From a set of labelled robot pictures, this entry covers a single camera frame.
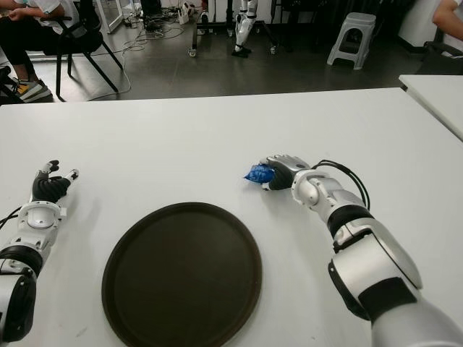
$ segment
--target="white table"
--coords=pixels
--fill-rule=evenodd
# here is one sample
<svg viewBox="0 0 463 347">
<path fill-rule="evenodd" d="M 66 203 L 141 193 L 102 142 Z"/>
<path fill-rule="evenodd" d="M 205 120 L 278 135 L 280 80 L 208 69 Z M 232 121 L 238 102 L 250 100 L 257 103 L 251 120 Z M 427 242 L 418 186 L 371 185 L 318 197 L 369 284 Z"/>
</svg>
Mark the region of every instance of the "white table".
<svg viewBox="0 0 463 347">
<path fill-rule="evenodd" d="M 399 80 L 408 94 L 463 141 L 463 76 L 405 74 Z"/>
<path fill-rule="evenodd" d="M 186 201 L 235 214 L 260 248 L 260 302 L 228 346 L 369 346 L 369 324 L 328 276 L 331 237 L 318 216 L 242 178 L 275 153 L 353 169 L 417 263 L 423 293 L 463 327 L 463 143 L 399 88 L 2 106 L 0 129 L 3 215 L 26 202 L 47 160 L 81 172 L 61 201 L 69 217 L 39 277 L 33 329 L 13 346 L 123 346 L 101 305 L 107 258 L 136 221 Z"/>
</svg>

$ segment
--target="dark brown tray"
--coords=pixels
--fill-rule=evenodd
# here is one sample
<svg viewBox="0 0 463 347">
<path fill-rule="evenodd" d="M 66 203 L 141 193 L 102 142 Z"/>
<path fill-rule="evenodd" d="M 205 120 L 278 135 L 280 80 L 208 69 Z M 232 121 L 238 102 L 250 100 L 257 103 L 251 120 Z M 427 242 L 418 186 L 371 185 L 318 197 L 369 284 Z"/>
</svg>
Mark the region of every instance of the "dark brown tray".
<svg viewBox="0 0 463 347">
<path fill-rule="evenodd" d="M 257 304 L 262 263 L 246 226 L 209 204 L 144 217 L 120 239 L 103 275 L 114 332 L 131 347 L 221 346 Z"/>
</svg>

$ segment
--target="robot leg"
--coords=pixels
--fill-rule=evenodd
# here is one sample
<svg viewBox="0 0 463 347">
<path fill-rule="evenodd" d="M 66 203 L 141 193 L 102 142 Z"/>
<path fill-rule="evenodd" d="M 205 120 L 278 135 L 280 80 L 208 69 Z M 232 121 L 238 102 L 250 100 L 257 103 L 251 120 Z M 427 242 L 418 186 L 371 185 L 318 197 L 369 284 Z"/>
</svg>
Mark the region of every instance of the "robot leg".
<svg viewBox="0 0 463 347">
<path fill-rule="evenodd" d="M 247 58 L 247 55 L 251 53 L 250 49 L 244 47 L 247 37 L 252 29 L 252 26 L 255 23 L 257 17 L 256 12 L 258 9 L 258 0 L 242 0 L 242 9 L 241 13 L 237 16 L 237 43 L 234 47 L 233 56 L 241 56 Z"/>
</svg>

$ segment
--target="gray plastic stool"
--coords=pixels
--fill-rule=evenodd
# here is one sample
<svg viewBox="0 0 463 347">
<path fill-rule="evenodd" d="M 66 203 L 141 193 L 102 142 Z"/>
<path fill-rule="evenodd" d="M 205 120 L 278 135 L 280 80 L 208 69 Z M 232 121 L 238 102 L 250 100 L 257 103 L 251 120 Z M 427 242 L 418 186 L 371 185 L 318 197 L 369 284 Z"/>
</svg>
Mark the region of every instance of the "gray plastic stool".
<svg viewBox="0 0 463 347">
<path fill-rule="evenodd" d="M 342 23 L 341 31 L 338 39 L 331 49 L 330 56 L 326 62 L 328 65 L 333 65 L 334 59 L 341 58 L 352 60 L 354 62 L 354 70 L 363 68 L 363 63 L 367 58 L 371 35 L 375 28 L 376 16 L 373 14 L 351 12 L 347 15 L 346 20 Z M 347 38 L 347 33 L 352 29 L 358 29 L 362 32 L 362 40 L 357 53 L 347 53 L 340 51 L 339 48 Z"/>
</svg>

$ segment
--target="blue object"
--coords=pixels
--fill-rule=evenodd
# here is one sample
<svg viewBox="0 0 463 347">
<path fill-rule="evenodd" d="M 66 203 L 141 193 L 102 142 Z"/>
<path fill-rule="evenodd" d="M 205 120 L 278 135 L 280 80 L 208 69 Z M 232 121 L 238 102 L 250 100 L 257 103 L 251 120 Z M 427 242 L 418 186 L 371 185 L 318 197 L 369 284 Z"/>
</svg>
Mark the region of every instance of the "blue object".
<svg viewBox="0 0 463 347">
<path fill-rule="evenodd" d="M 275 176 L 275 171 L 266 164 L 253 165 L 245 179 L 255 183 L 268 183 Z"/>
</svg>

